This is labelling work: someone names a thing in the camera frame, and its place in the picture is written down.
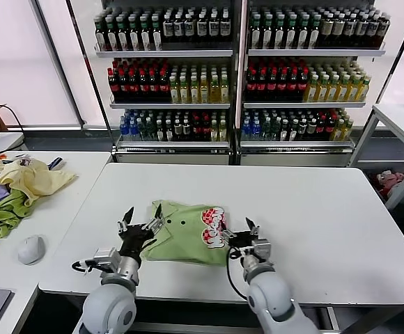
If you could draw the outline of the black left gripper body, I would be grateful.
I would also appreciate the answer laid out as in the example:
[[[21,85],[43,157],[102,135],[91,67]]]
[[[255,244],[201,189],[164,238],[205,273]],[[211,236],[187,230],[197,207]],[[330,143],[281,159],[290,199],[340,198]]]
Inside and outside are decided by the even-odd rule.
[[[142,225],[129,225],[127,230],[119,232],[119,237],[123,242],[119,255],[130,257],[137,262],[141,261],[142,250],[157,241],[153,231],[143,229]]]

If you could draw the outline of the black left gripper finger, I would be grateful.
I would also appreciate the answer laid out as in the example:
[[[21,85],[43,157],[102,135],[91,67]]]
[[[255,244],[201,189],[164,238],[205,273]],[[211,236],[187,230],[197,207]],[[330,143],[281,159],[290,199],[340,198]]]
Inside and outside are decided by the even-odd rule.
[[[142,227],[142,229],[148,230],[151,232],[158,232],[162,228],[163,225],[164,225],[164,219],[163,219],[163,214],[162,214],[162,205],[159,204],[151,221],[149,223],[145,224]]]
[[[118,234],[123,235],[129,230],[129,226],[134,213],[134,207],[131,207],[123,216],[122,220],[118,222]]]

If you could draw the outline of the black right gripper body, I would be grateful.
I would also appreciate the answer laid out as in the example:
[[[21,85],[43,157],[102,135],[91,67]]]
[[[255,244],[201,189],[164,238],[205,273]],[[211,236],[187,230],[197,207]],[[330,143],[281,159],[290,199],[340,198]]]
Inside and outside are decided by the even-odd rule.
[[[258,234],[252,232],[234,232],[229,237],[231,248],[244,248],[252,246],[252,241],[258,239]]]

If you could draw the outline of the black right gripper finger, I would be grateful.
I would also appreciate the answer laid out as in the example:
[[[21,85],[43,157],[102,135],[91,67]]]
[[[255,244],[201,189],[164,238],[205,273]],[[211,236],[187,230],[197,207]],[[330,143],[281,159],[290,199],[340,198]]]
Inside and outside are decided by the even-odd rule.
[[[245,218],[247,226],[249,227],[249,233],[250,237],[252,239],[257,239],[258,238],[258,232],[259,232],[259,226],[256,225],[250,218],[246,217]]]
[[[228,228],[225,228],[222,230],[222,239],[229,246],[234,246],[235,242],[237,240],[237,235],[236,235],[236,233],[232,232]]]

